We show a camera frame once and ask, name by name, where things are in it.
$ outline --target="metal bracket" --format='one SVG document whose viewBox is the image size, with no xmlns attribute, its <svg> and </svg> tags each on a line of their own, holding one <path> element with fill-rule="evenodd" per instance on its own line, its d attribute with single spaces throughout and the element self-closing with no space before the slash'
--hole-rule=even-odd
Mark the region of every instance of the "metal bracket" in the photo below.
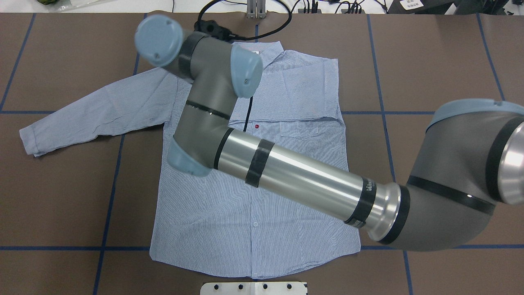
<svg viewBox="0 0 524 295">
<path fill-rule="evenodd" d="M 200 295 L 307 295 L 306 282 L 215 282 L 205 283 Z"/>
<path fill-rule="evenodd" d="M 247 0 L 247 18 L 266 18 L 266 0 Z"/>
</svg>

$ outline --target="white sticker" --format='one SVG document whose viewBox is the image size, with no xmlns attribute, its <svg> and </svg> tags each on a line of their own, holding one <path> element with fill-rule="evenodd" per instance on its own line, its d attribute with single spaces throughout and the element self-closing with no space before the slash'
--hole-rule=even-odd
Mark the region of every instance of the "white sticker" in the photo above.
<svg viewBox="0 0 524 295">
<path fill-rule="evenodd" d="M 402 0 L 400 3 L 405 10 L 411 10 L 424 6 L 420 0 Z"/>
</svg>

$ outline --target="green object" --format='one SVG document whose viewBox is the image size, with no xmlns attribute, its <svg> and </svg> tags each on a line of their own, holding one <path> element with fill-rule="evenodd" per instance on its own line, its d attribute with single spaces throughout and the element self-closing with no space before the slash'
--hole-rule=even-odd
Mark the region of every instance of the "green object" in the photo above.
<svg viewBox="0 0 524 295">
<path fill-rule="evenodd" d="M 49 5 L 49 4 L 53 4 L 55 2 L 57 2 L 58 0 L 37 0 L 38 2 L 44 4 L 44 5 Z"/>
</svg>

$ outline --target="white metal plate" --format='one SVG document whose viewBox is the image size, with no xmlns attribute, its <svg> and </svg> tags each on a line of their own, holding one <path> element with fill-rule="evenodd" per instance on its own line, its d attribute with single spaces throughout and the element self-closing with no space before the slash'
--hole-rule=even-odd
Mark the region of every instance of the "white metal plate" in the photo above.
<svg viewBox="0 0 524 295">
<path fill-rule="evenodd" d="M 308 295 L 307 285 L 307 282 L 215 282 L 205 283 L 200 295 Z"/>
</svg>

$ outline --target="shirt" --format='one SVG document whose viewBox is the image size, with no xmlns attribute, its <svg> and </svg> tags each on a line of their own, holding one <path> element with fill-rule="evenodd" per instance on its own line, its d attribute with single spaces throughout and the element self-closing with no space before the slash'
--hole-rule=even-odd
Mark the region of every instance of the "shirt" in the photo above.
<svg viewBox="0 0 524 295">
<path fill-rule="evenodd" d="M 264 72 L 247 132 L 347 171 L 338 103 L 337 60 L 284 51 L 280 42 L 239 43 Z M 41 156 L 98 135 L 163 126 L 162 166 L 150 255 L 222 277 L 289 275 L 360 250 L 356 228 L 254 188 L 223 172 L 184 174 L 166 160 L 191 85 L 156 68 L 117 81 L 20 130 L 28 154 Z M 249 99 L 230 126 L 242 130 Z"/>
</svg>

